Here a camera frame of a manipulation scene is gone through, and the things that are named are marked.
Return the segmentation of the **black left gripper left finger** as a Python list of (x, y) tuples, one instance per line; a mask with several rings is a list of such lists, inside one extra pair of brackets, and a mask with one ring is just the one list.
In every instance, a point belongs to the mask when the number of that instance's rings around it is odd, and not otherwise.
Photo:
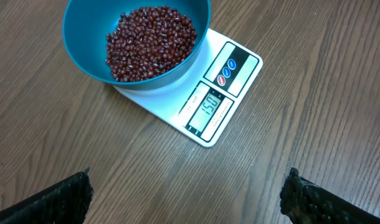
[(0, 224), (78, 223), (85, 221), (93, 198), (89, 168), (0, 211)]

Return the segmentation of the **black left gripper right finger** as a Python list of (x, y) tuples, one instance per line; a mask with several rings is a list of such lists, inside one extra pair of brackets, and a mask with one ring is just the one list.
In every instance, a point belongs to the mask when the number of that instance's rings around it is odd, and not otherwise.
[(280, 211), (296, 224), (380, 224), (380, 218), (304, 179), (294, 167), (280, 191)]

